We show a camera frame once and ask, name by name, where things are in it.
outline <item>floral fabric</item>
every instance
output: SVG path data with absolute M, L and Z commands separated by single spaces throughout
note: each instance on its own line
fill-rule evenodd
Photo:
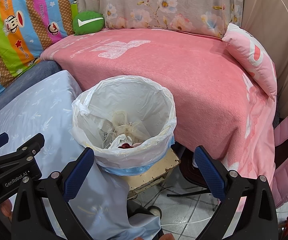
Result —
M 241 25 L 243 0 L 77 0 L 79 11 L 98 9 L 109 29 L 163 28 L 222 38 Z

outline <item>pink blanket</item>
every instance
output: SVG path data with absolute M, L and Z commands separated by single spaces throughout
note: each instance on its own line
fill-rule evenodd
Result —
M 175 140 L 203 145 L 228 170 L 272 182 L 276 104 L 217 38 L 158 29 L 69 36 L 46 49 L 87 90 L 118 75 L 150 78 L 174 95 Z

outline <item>green pillow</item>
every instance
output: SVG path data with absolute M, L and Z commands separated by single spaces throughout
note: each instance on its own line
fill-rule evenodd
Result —
M 81 12 L 76 15 L 73 20 L 73 30 L 75 32 L 75 35 L 97 33 L 103 28 L 103 26 L 104 18 L 101 14 L 97 12 Z

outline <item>trash can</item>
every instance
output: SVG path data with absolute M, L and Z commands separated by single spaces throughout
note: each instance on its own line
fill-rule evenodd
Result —
M 82 92 L 72 108 L 73 138 L 92 148 L 96 162 L 108 172 L 143 173 L 163 158 L 174 143 L 173 95 L 148 78 L 105 79 Z M 129 147 L 121 146 L 123 140 Z

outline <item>white checkmark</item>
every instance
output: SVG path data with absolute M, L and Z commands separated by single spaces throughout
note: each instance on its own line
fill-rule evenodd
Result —
M 78 26 L 81 27 L 84 24 L 87 24 L 87 23 L 90 23 L 90 22 L 93 22 L 93 21 L 97 21 L 97 20 L 102 20 L 102 19 L 103 19 L 103 17 L 90 19 L 90 20 L 86 20 L 86 21 L 81 21 L 80 19 L 77 19 L 77 22 L 78 22 Z

